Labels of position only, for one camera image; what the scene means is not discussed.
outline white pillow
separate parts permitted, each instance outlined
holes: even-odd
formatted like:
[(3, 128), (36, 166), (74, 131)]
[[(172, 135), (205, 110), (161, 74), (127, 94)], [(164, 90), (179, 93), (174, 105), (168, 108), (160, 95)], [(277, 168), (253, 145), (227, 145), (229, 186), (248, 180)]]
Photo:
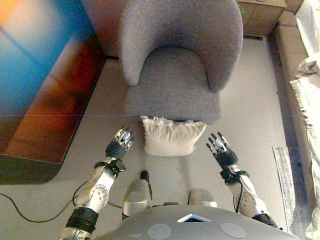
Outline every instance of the white pillow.
[(206, 124), (198, 121), (173, 122), (163, 117), (150, 119), (141, 116), (145, 130), (144, 151), (161, 157), (182, 157), (191, 154), (194, 144), (206, 129)]

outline white curtain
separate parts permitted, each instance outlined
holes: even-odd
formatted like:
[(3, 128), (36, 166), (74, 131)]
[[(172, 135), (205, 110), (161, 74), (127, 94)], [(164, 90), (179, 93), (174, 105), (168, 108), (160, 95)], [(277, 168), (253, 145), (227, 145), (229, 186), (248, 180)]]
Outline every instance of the white curtain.
[(298, 79), (290, 83), (307, 126), (316, 200), (305, 235), (312, 240), (320, 240), (320, 52), (305, 59), (295, 69), (294, 75)]
[(320, 48), (320, 0), (304, 0), (295, 15), (301, 38), (310, 57)]

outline chair backrest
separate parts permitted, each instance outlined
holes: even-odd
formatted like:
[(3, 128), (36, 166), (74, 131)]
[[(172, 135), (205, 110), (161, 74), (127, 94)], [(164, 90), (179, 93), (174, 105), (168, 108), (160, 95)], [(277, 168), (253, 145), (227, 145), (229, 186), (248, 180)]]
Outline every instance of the chair backrest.
[(235, 0), (129, 0), (119, 27), (119, 58), (128, 85), (138, 84), (148, 55), (163, 47), (196, 52), (214, 92), (239, 59), (243, 26)]

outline gray floor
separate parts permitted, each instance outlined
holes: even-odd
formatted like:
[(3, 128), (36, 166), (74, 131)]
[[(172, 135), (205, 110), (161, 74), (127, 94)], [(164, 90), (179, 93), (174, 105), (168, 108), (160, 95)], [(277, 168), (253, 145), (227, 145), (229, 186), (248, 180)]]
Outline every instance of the gray floor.
[[(239, 63), (221, 92), (222, 117), (208, 125), (186, 157), (155, 157), (143, 151), (144, 131), (134, 117), (121, 117), (124, 104), (123, 78), (116, 60), (108, 60), (98, 80), (85, 115), (59, 174), (43, 185), (2, 185), (29, 218), (45, 220), (54, 216), (71, 199), (74, 190), (90, 176), (94, 164), (104, 159), (105, 147), (122, 124), (135, 131), (136, 141), (124, 157), (127, 170), (116, 179), (110, 201), (121, 205), (131, 181), (148, 170), (153, 205), (163, 202), (186, 204), (188, 193), (205, 188), (220, 208), (233, 211), (232, 195), (224, 185), (205, 143), (212, 132), (221, 131), (239, 158), (239, 167), (250, 174), (257, 194), (265, 201), (279, 226), (285, 228), (282, 194), (272, 145), (285, 146), (286, 139), (277, 95), (272, 58), (265, 39), (244, 39)], [(14, 206), (0, 196), (0, 238), (55, 239), (65, 226), (73, 207), (47, 223), (22, 219)], [(114, 229), (121, 222), (121, 210), (108, 205), (100, 214), (94, 236)]]

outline wall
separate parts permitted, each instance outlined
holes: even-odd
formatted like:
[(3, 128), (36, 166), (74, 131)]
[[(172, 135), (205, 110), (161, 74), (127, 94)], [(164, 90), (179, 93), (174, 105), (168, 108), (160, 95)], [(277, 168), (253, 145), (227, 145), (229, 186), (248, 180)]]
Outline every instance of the wall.
[(81, 0), (105, 55), (118, 56), (118, 26), (127, 0)]

